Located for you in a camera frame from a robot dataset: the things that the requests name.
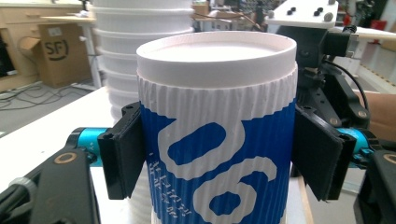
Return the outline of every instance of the floor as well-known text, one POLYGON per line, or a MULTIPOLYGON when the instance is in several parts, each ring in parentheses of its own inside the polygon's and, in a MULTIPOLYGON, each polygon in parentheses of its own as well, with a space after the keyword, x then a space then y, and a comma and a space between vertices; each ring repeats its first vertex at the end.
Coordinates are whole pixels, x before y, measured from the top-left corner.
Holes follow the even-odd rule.
MULTIPOLYGON (((396 93, 396 87, 391 85, 396 83, 394 74, 396 52, 381 49, 378 45, 367 46, 366 52, 361 59, 363 66, 358 74, 360 84, 367 91, 380 89, 382 92, 396 93), (389 89, 381 89, 385 85, 389 85, 389 89)), ((14 132, 89 92, 73 87, 53 89, 42 83, 35 83, 25 88, 1 93, 0 137, 14 132)), ((307 190, 315 223, 355 223, 353 203, 356 193, 354 189, 359 189, 361 174, 351 176, 357 178, 352 183, 352 190, 346 187, 338 201, 318 202, 311 190, 307 190)))
POLYGON ((0 138, 90 92, 73 86, 53 89, 41 82, 0 92, 0 138))

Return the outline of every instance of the cardboard box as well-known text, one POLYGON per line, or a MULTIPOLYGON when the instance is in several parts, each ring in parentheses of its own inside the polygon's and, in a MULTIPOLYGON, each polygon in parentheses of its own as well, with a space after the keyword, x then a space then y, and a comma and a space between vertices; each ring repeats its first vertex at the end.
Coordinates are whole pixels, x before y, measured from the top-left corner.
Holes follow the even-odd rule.
POLYGON ((209 3, 205 2, 201 5, 192 5, 192 8, 195 10, 194 14, 191 15, 193 19, 206 19, 207 14, 209 14, 209 3))
POLYGON ((396 94, 366 92, 370 109, 369 130, 377 138, 396 142, 396 94))
POLYGON ((40 38, 28 37, 22 49, 33 52, 40 79, 53 88, 91 78, 85 43, 80 41, 81 27, 75 23, 40 24, 40 38))

